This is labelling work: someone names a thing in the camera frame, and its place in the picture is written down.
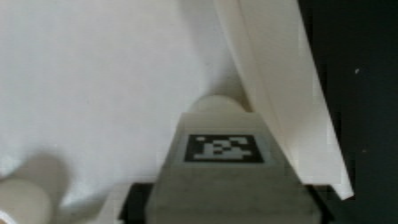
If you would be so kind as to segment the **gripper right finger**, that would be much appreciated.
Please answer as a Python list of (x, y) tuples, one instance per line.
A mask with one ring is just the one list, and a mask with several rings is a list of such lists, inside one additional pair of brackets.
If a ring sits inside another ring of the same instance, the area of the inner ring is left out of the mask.
[(307, 192), (310, 194), (310, 197), (312, 197), (312, 200), (316, 203), (316, 207), (317, 207), (319, 213), (321, 213), (321, 222), (319, 223), (332, 224), (332, 222), (335, 221), (333, 214), (332, 214), (330, 208), (324, 204), (324, 201), (321, 199), (319, 191), (316, 190), (314, 186), (310, 186), (310, 185), (307, 185), (305, 188), (307, 188)]

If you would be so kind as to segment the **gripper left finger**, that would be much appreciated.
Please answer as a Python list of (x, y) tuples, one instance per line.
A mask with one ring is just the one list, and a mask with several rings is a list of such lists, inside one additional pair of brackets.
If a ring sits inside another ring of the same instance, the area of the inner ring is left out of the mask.
[(117, 220), (120, 224), (145, 224), (145, 205), (152, 183), (134, 183), (129, 187)]

